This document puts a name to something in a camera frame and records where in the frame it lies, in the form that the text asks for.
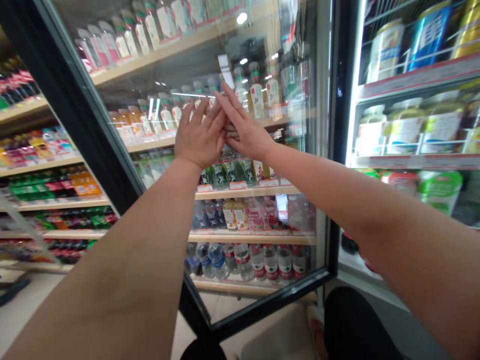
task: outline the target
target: black pants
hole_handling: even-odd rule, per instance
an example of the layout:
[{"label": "black pants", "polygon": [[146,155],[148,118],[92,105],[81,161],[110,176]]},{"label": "black pants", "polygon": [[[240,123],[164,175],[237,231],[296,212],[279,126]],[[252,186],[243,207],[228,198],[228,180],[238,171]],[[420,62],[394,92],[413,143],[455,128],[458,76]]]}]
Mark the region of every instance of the black pants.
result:
[{"label": "black pants", "polygon": [[330,360],[403,360],[374,309],[351,287],[337,287],[327,296],[324,340]]}]

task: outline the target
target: gold can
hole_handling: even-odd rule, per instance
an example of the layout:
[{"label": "gold can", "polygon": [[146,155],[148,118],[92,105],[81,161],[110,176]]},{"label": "gold can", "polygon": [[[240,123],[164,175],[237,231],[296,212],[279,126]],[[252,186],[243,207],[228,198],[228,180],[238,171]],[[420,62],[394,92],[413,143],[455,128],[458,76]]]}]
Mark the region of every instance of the gold can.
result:
[{"label": "gold can", "polygon": [[451,59],[480,52],[480,1],[469,1],[460,22]]}]

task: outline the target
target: floor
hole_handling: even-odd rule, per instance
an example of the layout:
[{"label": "floor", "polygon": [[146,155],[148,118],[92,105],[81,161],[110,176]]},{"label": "floor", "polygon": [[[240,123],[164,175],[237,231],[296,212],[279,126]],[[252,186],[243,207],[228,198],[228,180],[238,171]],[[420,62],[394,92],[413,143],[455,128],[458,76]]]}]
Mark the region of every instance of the floor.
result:
[{"label": "floor", "polygon": [[[0,358],[22,327],[50,291],[63,279],[63,275],[29,273],[32,282],[10,303],[0,307]],[[215,323],[255,302],[254,299],[201,293],[203,302]],[[195,335],[178,313],[171,359],[180,359]],[[305,316],[305,304],[290,304],[244,331],[221,343],[226,354],[236,354],[242,360],[256,359],[315,359],[310,331]]]}]

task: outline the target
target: hand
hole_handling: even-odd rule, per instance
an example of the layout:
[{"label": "hand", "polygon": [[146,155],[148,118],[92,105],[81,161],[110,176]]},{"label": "hand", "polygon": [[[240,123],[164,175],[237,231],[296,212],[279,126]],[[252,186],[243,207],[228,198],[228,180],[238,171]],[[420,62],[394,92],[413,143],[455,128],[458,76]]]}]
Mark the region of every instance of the hand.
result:
[{"label": "hand", "polygon": [[225,145],[225,130],[222,128],[227,116],[220,104],[216,103],[206,113],[208,106],[208,97],[200,102],[197,109],[193,101],[187,105],[181,115],[175,138],[175,157],[198,165],[200,170],[212,165]]},{"label": "hand", "polygon": [[263,127],[252,120],[230,86],[226,82],[223,82],[221,86],[226,97],[214,92],[215,104],[221,105],[222,110],[225,111],[226,116],[238,132],[238,138],[236,138],[236,134],[231,132],[230,127],[228,128],[227,144],[246,157],[263,162],[267,154],[275,147],[275,141]]}]

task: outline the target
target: blue can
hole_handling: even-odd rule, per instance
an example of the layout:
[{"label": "blue can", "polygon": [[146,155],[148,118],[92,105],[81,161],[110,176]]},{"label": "blue can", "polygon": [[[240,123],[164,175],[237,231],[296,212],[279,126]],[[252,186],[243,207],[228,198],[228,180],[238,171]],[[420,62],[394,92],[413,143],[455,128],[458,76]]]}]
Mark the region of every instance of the blue can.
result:
[{"label": "blue can", "polygon": [[446,0],[429,7],[420,14],[415,24],[407,71],[435,64],[437,55],[423,57],[440,51],[451,12],[451,0]]}]

